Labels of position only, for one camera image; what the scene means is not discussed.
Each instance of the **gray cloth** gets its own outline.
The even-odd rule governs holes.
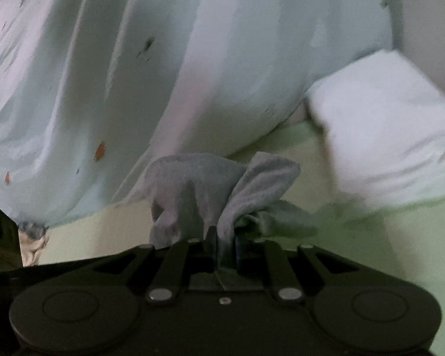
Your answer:
[[[154,221],[157,249],[217,227],[220,266],[233,265],[234,228],[264,236],[306,234],[311,216],[280,197],[300,173],[297,163],[258,152],[246,166],[212,154],[164,157],[147,169],[144,195]]]
[[[32,240],[39,240],[44,237],[48,231],[48,227],[40,223],[22,222],[18,224],[18,231],[25,233]]]

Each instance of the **metal pin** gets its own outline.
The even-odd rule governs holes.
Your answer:
[[[302,291],[296,287],[283,287],[279,290],[279,297],[285,301],[298,300],[302,296]]]
[[[232,300],[230,299],[230,297],[221,297],[219,299],[219,303],[221,305],[229,305],[230,303],[232,303]]]
[[[173,293],[171,290],[160,287],[148,292],[148,296],[153,301],[168,301],[173,296]]]

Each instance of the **light green fabric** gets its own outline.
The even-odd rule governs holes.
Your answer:
[[[301,154],[303,149],[323,150],[322,140],[320,132],[305,122],[276,129],[231,158],[246,161],[260,150],[296,158],[302,165],[302,174],[304,166],[310,173],[287,192],[287,200],[304,208],[304,185],[311,186],[312,193],[316,192],[313,191],[316,186],[307,182],[307,178],[320,181],[326,174],[317,173],[322,162],[313,162],[314,157],[323,154],[296,154]],[[321,184],[320,191],[325,191]],[[443,311],[442,326],[431,350],[438,356],[445,356],[445,199],[359,217],[349,202],[337,202],[333,196],[314,216],[317,221],[315,236],[273,239],[286,249],[294,249],[302,243],[314,244],[430,291]]]

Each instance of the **wall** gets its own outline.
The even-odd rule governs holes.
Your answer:
[[[394,42],[445,92],[445,0],[390,0]]]

